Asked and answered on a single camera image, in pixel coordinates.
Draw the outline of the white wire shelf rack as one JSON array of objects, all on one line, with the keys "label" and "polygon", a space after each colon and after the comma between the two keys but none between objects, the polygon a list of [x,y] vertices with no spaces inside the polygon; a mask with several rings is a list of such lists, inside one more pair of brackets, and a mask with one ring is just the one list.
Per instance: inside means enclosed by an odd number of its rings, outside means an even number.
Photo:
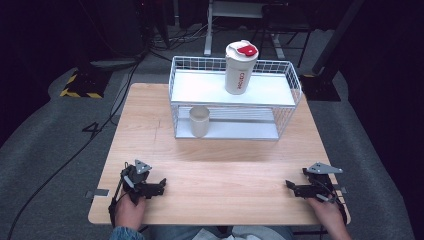
[{"label": "white wire shelf rack", "polygon": [[256,62],[246,91],[225,90],[223,58],[175,56],[169,77],[174,136],[191,138],[190,110],[209,110],[207,139],[279,140],[301,100],[289,61]]}]

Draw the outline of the person's legs in jeans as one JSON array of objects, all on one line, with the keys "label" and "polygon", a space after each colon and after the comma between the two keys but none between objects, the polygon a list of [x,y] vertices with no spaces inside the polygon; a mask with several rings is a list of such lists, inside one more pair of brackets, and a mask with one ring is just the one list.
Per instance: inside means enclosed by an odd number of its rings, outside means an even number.
[{"label": "person's legs in jeans", "polygon": [[221,232],[216,226],[157,225],[149,235],[151,240],[295,240],[285,226],[231,226]]}]

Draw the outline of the person's right hand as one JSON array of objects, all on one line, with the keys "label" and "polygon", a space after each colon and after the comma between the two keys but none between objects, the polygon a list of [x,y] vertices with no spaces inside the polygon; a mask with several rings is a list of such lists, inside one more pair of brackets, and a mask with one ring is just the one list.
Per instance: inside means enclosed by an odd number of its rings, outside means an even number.
[{"label": "person's right hand", "polygon": [[315,215],[326,230],[330,225],[344,224],[342,214],[336,203],[319,202],[314,198],[306,198],[306,201],[313,208]]}]

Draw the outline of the black slanted stand with base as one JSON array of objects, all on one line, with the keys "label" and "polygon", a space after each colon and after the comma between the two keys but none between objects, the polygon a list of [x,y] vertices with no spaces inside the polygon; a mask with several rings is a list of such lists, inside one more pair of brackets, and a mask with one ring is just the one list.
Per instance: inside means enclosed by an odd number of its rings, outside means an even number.
[{"label": "black slanted stand with base", "polygon": [[353,0],[333,36],[314,64],[312,73],[299,77],[303,93],[308,101],[340,101],[340,96],[333,84],[333,78],[338,72],[344,57],[344,53],[340,50],[340,45],[344,34],[348,31],[364,1]]}]

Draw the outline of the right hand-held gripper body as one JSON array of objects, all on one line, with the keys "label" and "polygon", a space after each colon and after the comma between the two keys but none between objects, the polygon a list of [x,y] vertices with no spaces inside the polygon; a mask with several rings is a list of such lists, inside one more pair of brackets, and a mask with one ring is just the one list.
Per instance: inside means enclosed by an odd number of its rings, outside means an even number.
[{"label": "right hand-held gripper body", "polygon": [[310,182],[310,187],[316,191],[316,199],[321,202],[339,203],[337,194],[334,192],[330,174],[341,174],[343,170],[321,162],[316,162],[310,167],[302,169],[303,174]]}]

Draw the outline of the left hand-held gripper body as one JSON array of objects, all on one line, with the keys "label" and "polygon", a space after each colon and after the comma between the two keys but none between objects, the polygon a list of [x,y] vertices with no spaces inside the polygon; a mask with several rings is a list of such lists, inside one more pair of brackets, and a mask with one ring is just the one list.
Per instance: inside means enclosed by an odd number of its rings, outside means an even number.
[{"label": "left hand-held gripper body", "polygon": [[150,185],[146,182],[151,169],[150,165],[136,159],[133,164],[126,162],[121,171],[123,189],[134,204],[137,204],[141,197],[152,198]]}]

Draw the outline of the wooden table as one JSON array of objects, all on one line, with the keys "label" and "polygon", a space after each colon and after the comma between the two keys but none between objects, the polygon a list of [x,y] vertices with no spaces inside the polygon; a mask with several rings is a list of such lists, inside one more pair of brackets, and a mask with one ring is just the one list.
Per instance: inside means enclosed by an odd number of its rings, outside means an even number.
[{"label": "wooden table", "polygon": [[277,141],[177,139],[165,84],[131,86],[99,188],[115,192],[125,164],[151,165],[148,180],[165,181],[147,202],[147,224],[314,225],[307,202],[287,181],[328,160],[307,101],[300,101]]}]

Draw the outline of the black yellow striped stand base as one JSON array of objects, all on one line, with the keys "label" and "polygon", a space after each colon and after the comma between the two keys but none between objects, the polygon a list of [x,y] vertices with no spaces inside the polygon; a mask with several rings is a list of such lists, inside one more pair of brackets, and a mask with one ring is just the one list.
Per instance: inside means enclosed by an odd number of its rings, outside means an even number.
[{"label": "black yellow striped stand base", "polygon": [[75,70],[61,91],[60,96],[103,98],[111,75],[112,73],[110,71],[94,70],[83,72]]}]

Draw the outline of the black folding chair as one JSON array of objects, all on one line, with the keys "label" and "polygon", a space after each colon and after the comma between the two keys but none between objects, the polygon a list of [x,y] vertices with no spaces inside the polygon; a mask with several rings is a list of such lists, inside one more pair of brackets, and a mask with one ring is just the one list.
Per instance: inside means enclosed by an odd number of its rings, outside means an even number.
[{"label": "black folding chair", "polygon": [[[293,3],[266,4],[261,7],[260,26],[255,30],[253,39],[260,34],[259,51],[265,47],[265,41],[270,40],[274,49],[293,49],[300,50],[300,56],[297,66],[300,67],[310,35],[312,26],[305,11]],[[305,40],[302,46],[291,46],[291,42],[299,34],[305,34]],[[285,44],[275,44],[280,34],[290,34],[291,38]]]}]

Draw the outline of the white metal stand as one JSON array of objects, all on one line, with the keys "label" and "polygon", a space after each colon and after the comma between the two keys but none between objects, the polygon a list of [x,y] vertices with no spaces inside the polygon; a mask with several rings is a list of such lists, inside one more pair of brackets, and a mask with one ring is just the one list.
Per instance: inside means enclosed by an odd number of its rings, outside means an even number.
[{"label": "white metal stand", "polygon": [[208,0],[207,32],[203,54],[205,56],[212,54],[212,25],[215,17],[260,19],[263,5],[263,2],[248,2],[247,0]]}]

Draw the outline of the white tumbler with red lid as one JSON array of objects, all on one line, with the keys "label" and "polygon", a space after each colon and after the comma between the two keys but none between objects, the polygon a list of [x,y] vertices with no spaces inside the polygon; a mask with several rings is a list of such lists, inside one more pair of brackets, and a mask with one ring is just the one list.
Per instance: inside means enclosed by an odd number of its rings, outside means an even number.
[{"label": "white tumbler with red lid", "polygon": [[246,91],[258,56],[258,49],[247,40],[227,45],[225,56],[225,89],[227,92],[240,95]]}]

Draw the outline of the person's left hand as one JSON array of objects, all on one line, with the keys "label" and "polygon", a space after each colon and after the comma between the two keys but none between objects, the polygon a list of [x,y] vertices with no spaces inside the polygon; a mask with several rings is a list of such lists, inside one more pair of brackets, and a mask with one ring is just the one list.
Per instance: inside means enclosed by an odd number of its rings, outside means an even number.
[{"label": "person's left hand", "polygon": [[115,209],[115,226],[135,231],[141,229],[146,208],[146,199],[139,198],[134,204],[127,193],[122,193]]}]

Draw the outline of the white paper cup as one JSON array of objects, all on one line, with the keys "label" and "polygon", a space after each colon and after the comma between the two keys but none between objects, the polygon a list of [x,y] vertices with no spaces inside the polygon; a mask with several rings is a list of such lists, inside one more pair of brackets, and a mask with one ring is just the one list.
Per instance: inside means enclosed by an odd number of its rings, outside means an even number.
[{"label": "white paper cup", "polygon": [[204,137],[209,129],[210,111],[205,106],[194,106],[189,111],[191,133],[196,138]]}]

